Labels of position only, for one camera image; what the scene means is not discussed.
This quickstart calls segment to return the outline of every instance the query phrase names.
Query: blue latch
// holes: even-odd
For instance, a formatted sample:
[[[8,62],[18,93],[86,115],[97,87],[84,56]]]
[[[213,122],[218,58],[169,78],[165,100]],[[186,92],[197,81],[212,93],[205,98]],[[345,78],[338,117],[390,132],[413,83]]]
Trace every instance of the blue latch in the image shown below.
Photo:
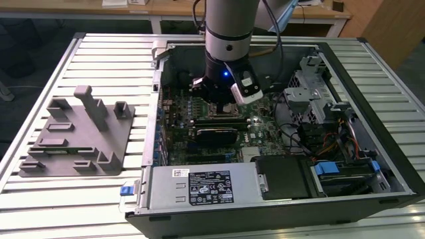
[[[120,191],[121,196],[133,196],[134,195],[134,186],[122,186]]]
[[[379,165],[378,165],[378,162],[374,161],[374,160],[371,160],[371,167],[373,167],[373,171],[374,171],[374,172],[378,172],[379,169],[381,169],[381,167],[379,167]]]
[[[329,173],[339,173],[337,164],[334,162],[319,162],[314,166],[315,174],[329,174]]]

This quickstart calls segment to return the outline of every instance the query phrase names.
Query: motherboard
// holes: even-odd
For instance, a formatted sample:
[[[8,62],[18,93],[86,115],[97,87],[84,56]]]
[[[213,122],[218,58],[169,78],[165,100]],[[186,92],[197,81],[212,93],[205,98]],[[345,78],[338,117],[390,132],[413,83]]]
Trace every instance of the motherboard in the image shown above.
[[[246,162],[253,156],[285,154],[269,97],[246,106],[213,104],[188,90],[162,88],[168,165]]]

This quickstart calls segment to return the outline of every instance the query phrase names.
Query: power supply label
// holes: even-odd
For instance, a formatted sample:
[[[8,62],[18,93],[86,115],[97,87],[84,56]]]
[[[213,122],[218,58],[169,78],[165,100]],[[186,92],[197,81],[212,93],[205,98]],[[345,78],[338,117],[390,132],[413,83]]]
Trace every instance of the power supply label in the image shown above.
[[[189,173],[189,203],[233,203],[230,171]]]

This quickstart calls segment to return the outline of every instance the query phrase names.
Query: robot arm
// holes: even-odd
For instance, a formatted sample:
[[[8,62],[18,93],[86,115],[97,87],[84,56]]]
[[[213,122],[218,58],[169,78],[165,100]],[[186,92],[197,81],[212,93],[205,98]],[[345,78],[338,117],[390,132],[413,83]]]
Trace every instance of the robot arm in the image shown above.
[[[293,4],[289,3],[297,3],[297,0],[270,2],[274,9],[289,10],[289,16],[291,15],[293,8],[289,6]],[[249,104],[262,97],[257,76],[248,60],[254,23],[258,22],[259,27],[266,27],[271,22],[263,19],[255,21],[257,14],[262,15],[263,11],[266,14],[263,4],[258,3],[259,0],[206,1],[206,69],[204,77],[193,82],[193,93],[205,101],[216,103],[217,109],[228,103]]]

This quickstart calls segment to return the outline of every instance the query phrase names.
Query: slotted aluminum surface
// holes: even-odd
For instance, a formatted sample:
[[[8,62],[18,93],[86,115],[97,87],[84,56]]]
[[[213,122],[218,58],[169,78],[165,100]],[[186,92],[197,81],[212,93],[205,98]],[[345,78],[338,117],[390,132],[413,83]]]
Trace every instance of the slotted aluminum surface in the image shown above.
[[[40,110],[29,113],[26,124],[2,159],[0,181],[0,234],[9,238],[110,238],[140,239],[141,233],[126,223],[120,203],[120,186],[141,176],[140,165],[148,124],[149,92],[153,77],[152,46],[156,40],[201,41],[190,35],[86,34],[74,39],[40,99]],[[254,37],[270,41],[271,37]],[[423,109],[405,85],[387,69],[367,45],[355,39],[285,38],[287,42],[327,42],[395,142],[422,178],[425,178]],[[93,96],[105,104],[126,101],[136,105],[133,128],[124,159],[125,171],[112,177],[21,178],[21,158],[44,126],[50,98],[66,98],[72,105],[73,87],[90,85]],[[335,85],[341,99],[342,90]],[[126,198],[126,206],[136,196]],[[425,204],[377,213],[355,223],[294,229],[204,236],[201,238],[423,238]]]

